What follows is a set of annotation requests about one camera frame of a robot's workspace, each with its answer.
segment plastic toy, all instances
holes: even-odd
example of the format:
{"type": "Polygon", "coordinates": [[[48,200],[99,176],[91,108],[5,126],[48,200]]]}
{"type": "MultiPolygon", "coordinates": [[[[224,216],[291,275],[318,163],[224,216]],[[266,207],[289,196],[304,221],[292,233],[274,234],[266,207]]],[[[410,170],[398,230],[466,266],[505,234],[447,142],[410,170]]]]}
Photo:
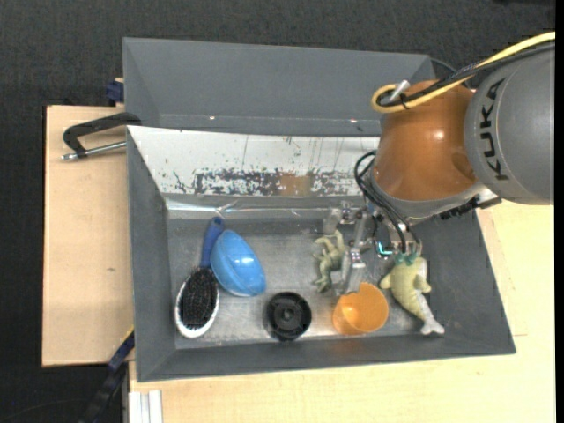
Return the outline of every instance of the plastic toy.
{"type": "Polygon", "coordinates": [[[236,296],[256,296],[266,289],[263,267],[253,249],[233,230],[221,234],[211,250],[218,282],[236,296]]]}
{"type": "Polygon", "coordinates": [[[358,293],[342,295],[333,310],[333,327],[343,335],[379,330],[388,320],[388,302],[377,286],[360,283],[358,293]]]}
{"type": "Polygon", "coordinates": [[[323,293],[333,285],[330,273],[341,268],[346,246],[343,234],[338,230],[331,235],[318,238],[315,243],[325,246],[321,254],[314,254],[314,257],[319,260],[319,279],[314,284],[317,286],[317,292],[323,293]]]}
{"type": "Polygon", "coordinates": [[[431,291],[431,286],[427,283],[427,260],[415,252],[409,256],[398,254],[395,262],[390,273],[380,282],[380,287],[390,288],[396,301],[424,322],[421,328],[423,335],[431,332],[444,334],[444,328],[434,319],[423,296],[423,293],[431,291]]]}

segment metal clamp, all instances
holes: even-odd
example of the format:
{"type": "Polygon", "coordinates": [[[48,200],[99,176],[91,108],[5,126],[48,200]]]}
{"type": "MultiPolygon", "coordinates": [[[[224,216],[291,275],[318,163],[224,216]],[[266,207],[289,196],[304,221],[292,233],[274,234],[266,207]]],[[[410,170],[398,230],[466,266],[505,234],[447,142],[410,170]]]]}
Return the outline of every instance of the metal clamp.
{"type": "Polygon", "coordinates": [[[122,141],[111,145],[94,147],[93,149],[85,149],[84,146],[80,144],[80,141],[78,141],[79,137],[91,135],[103,130],[113,129],[114,127],[119,127],[121,125],[141,125],[141,120],[131,113],[119,113],[118,115],[102,117],[101,119],[83,122],[69,127],[63,133],[63,141],[74,151],[74,153],[67,153],[61,158],[63,160],[83,159],[89,155],[94,155],[95,153],[107,152],[124,147],[125,141],[122,141]]]}

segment orange cup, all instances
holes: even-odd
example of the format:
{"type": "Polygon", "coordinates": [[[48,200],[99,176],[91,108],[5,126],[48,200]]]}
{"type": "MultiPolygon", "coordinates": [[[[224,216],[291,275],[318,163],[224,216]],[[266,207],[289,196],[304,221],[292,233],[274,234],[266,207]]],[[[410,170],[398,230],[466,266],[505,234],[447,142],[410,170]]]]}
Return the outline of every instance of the orange cup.
{"type": "Polygon", "coordinates": [[[388,302],[377,286],[360,284],[358,293],[344,294],[333,310],[333,326],[343,335],[379,330],[388,320],[388,302]]]}

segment toy figure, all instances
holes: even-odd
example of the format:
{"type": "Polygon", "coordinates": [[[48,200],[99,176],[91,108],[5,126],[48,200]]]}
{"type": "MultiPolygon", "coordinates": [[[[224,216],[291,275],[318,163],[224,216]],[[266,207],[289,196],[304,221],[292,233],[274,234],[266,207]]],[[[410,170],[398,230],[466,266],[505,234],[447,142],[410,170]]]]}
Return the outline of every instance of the toy figure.
{"type": "Polygon", "coordinates": [[[323,293],[331,288],[332,281],[330,273],[341,268],[341,263],[343,257],[346,253],[345,241],[343,240],[343,234],[338,230],[332,235],[322,236],[315,240],[317,244],[325,245],[321,255],[314,254],[314,257],[319,260],[319,274],[320,278],[314,282],[317,286],[317,292],[323,293]],[[330,238],[335,239],[335,244],[330,240],[330,238]]]}
{"type": "Polygon", "coordinates": [[[424,322],[423,335],[431,332],[444,334],[444,328],[434,319],[423,293],[429,293],[427,260],[419,254],[398,254],[396,264],[380,282],[381,288],[391,288],[391,293],[401,306],[424,322]]]}

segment blue plastic object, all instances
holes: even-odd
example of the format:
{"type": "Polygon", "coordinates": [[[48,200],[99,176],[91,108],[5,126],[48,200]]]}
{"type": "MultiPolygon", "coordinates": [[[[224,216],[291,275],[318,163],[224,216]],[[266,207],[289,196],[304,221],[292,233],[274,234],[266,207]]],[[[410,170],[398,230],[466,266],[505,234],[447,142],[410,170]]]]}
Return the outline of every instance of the blue plastic object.
{"type": "Polygon", "coordinates": [[[212,264],[210,262],[210,256],[212,255],[213,245],[223,233],[226,226],[222,218],[213,218],[210,222],[210,226],[205,232],[204,245],[202,246],[202,259],[200,260],[201,268],[209,268],[212,264]]]}
{"type": "Polygon", "coordinates": [[[211,268],[231,294],[256,296],[266,290],[263,267],[253,249],[233,230],[226,230],[213,246],[211,268]]]}
{"type": "Polygon", "coordinates": [[[114,102],[123,102],[125,91],[123,83],[119,81],[112,81],[106,85],[106,97],[114,102]]]}

